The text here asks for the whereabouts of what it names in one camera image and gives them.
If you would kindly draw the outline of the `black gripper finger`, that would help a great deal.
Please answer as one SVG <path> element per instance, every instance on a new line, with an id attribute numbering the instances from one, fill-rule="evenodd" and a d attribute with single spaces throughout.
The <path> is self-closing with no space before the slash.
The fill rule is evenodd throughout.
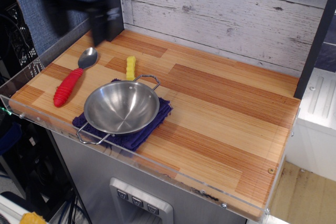
<path id="1" fill-rule="evenodd" d="M 70 29 L 67 10 L 59 0 L 42 0 L 42 3 L 54 32 L 58 36 L 65 35 Z"/>
<path id="2" fill-rule="evenodd" d="M 89 24 L 94 46 L 109 38 L 109 21 L 106 13 L 89 12 Z"/>

